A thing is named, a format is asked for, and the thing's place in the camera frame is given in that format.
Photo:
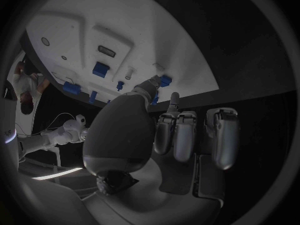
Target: small round hole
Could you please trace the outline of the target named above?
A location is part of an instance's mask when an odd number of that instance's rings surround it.
[[[41,38],[41,42],[42,42],[45,46],[50,46],[50,42],[47,40],[47,38],[42,37],[42,38]]]

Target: robotic arm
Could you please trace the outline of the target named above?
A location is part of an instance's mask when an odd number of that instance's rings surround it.
[[[88,133],[88,128],[85,125],[85,117],[79,114],[76,116],[76,120],[68,120],[54,131],[46,130],[40,135],[18,137],[19,161],[24,161],[26,154],[40,149],[50,149],[57,144],[65,145],[67,143],[84,142]]]

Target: wire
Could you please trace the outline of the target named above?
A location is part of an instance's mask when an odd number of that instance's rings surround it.
[[[29,134],[26,134],[26,133],[23,131],[23,129],[21,128],[21,126],[15,122],[15,124],[17,124],[17,125],[19,126],[19,128],[22,130],[22,132],[24,133],[24,134],[21,134],[21,133],[17,133],[17,134],[18,134],[18,135],[25,135],[25,136],[30,137],[30,136],[34,136],[34,135],[40,134],[40,133],[46,131],[47,129],[58,129],[59,127],[51,127],[51,128],[49,128],[49,127],[50,127],[50,126],[55,122],[55,120],[56,120],[60,115],[62,115],[62,114],[69,114],[74,120],[76,120],[75,117],[74,117],[72,114],[70,114],[70,113],[68,113],[68,112],[62,112],[62,113],[60,113],[59,115],[57,115],[57,117],[50,123],[50,125],[49,125],[46,129],[44,129],[44,130],[42,130],[42,131],[40,131],[40,132],[34,133],[34,134],[30,134],[30,135],[29,135]]]

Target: white humanoid robot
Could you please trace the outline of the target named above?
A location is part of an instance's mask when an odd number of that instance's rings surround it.
[[[45,130],[40,135],[32,135],[28,137],[18,137],[19,161],[25,160],[26,154],[37,150],[48,150],[58,145],[67,143],[84,142],[88,133],[85,127],[86,119],[83,115],[76,116],[76,120],[67,120],[62,126],[56,130]]]

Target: person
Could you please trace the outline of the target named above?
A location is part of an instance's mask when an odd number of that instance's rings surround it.
[[[34,69],[33,64],[27,58],[24,62],[19,61],[15,67],[12,77],[12,86],[15,94],[21,103],[21,112],[25,115],[29,115],[34,110],[34,103],[37,101],[43,91],[48,87],[50,82],[48,79],[44,79],[43,82],[38,85],[38,75]]]

